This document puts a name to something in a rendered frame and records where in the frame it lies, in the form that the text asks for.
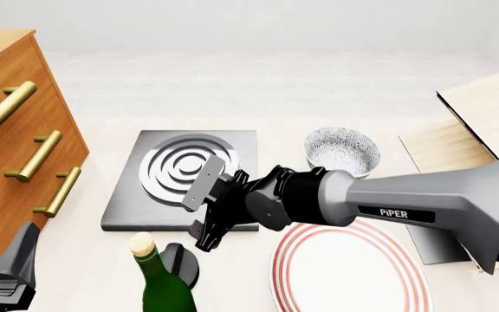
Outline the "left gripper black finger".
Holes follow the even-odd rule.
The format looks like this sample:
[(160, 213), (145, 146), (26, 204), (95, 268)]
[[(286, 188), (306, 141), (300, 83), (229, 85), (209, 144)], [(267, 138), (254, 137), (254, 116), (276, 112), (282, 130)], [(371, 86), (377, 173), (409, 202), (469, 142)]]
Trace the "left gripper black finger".
[(24, 223), (0, 256), (0, 291), (15, 290), (19, 285), (36, 287), (35, 256), (39, 235), (37, 225)]

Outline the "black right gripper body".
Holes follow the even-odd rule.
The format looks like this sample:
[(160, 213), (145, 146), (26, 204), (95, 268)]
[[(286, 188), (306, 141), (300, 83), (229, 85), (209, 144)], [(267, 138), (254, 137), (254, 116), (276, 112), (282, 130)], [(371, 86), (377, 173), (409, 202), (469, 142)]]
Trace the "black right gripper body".
[(249, 177), (246, 171), (237, 170), (232, 177), (227, 173), (219, 175), (211, 184), (204, 198), (206, 213), (196, 243), (198, 249), (210, 252), (235, 225), (250, 223), (243, 203), (244, 185)]

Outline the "round black stove knob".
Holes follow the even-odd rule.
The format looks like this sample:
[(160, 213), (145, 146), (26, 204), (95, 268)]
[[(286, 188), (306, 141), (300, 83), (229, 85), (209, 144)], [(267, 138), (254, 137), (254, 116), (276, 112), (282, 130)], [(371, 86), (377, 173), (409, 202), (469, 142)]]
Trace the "round black stove knob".
[(179, 277), (189, 289), (193, 289), (199, 278), (197, 257), (182, 244), (168, 244), (159, 253), (160, 259), (168, 272)]

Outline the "flat black stove plate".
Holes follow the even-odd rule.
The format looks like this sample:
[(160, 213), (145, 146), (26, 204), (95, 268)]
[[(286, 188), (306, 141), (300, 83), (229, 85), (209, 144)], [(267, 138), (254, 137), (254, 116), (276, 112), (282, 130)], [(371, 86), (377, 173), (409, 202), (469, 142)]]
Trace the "flat black stove plate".
[(188, 231), (203, 221), (204, 207), (188, 212), (182, 201), (212, 155), (224, 161), (224, 173), (242, 169), (256, 177), (256, 131), (141, 131), (102, 215), (102, 230)]

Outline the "small flat grey plate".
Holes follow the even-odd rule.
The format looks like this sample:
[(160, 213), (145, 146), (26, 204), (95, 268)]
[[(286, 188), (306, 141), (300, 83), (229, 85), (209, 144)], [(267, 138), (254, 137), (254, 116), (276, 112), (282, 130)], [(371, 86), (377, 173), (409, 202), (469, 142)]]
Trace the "small flat grey plate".
[(221, 176), (224, 168), (224, 161), (215, 155), (211, 155), (204, 164), (198, 177), (192, 183), (190, 189), (185, 194), (182, 205), (188, 212), (199, 210), (201, 205), (208, 202), (215, 202), (217, 194), (220, 192), (213, 191), (214, 186)]

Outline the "green bottle with cork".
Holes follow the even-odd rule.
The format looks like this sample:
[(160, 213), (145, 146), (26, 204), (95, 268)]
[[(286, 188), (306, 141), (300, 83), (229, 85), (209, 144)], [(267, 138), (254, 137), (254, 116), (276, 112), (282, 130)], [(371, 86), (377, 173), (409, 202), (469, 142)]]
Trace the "green bottle with cork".
[(150, 233), (136, 233), (129, 249), (145, 280), (142, 312), (197, 312), (188, 285), (165, 268)]

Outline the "patterned grey bowl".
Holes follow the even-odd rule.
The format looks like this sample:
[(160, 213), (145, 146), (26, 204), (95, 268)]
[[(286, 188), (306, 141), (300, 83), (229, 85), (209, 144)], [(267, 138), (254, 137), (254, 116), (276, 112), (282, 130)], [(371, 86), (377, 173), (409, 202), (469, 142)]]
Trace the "patterned grey bowl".
[(381, 161), (378, 146), (366, 135), (346, 127), (322, 127), (308, 134), (303, 143), (309, 168), (342, 170), (365, 179)]

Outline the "white plate with red rings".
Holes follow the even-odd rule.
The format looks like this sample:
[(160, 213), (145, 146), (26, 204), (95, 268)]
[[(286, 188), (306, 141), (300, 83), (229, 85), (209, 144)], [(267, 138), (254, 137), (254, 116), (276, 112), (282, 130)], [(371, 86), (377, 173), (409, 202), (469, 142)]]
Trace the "white plate with red rings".
[(377, 225), (291, 225), (271, 257), (279, 312), (434, 312), (412, 255)]

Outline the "flat pale wooden board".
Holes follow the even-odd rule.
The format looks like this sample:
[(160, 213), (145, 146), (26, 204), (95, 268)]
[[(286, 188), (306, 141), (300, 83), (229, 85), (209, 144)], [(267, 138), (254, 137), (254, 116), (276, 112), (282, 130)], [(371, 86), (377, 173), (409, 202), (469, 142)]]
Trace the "flat pale wooden board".
[[(484, 166), (496, 159), (458, 121), (445, 121), (399, 134), (420, 173), (456, 171)], [(446, 231), (407, 225), (423, 264), (469, 262), (466, 249)]]

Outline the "pale wooden box black edge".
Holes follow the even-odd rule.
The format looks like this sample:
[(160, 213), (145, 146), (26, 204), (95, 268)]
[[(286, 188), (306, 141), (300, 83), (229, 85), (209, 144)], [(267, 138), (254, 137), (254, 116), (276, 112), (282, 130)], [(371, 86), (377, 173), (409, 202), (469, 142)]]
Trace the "pale wooden box black edge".
[(446, 108), (499, 159), (499, 74), (438, 90)]

